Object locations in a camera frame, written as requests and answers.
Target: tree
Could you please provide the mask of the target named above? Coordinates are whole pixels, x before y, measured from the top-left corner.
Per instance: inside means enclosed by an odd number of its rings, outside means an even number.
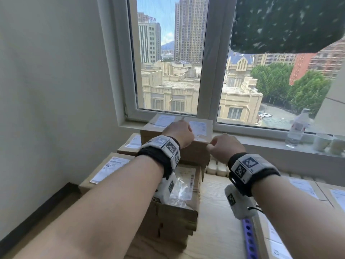
[[[318,71],[308,71],[291,87],[288,99],[293,110],[300,113],[303,108],[310,109],[310,117],[315,117],[330,89],[330,80]]]
[[[290,85],[289,78],[293,66],[285,63],[258,65],[251,71],[253,78],[258,79],[256,87],[264,95],[263,101],[285,106]]]

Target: blue sky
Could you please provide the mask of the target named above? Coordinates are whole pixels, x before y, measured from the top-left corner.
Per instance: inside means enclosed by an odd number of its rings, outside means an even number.
[[[160,23],[162,45],[174,40],[175,2],[180,0],[137,0],[138,12],[156,18]]]

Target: car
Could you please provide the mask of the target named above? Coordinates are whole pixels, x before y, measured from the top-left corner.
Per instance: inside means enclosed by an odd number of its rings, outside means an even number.
[[[260,117],[265,118],[265,117],[272,117],[269,113],[261,113]]]

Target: hand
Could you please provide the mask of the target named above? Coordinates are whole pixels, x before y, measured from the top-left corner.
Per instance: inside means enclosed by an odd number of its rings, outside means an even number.
[[[172,122],[167,128],[164,129],[162,135],[171,136],[176,139],[182,148],[187,147],[194,140],[194,134],[189,123],[184,120]]]
[[[210,144],[206,146],[208,152],[223,164],[229,162],[234,154],[245,152],[246,149],[235,136],[222,134],[213,137]]]

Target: paper cup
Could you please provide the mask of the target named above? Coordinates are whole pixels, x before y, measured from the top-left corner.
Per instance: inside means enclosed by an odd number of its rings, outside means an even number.
[[[333,136],[328,134],[316,134],[313,149],[323,152],[325,148],[331,143]]]
[[[345,149],[345,136],[335,135],[330,143],[330,153],[340,155]]]

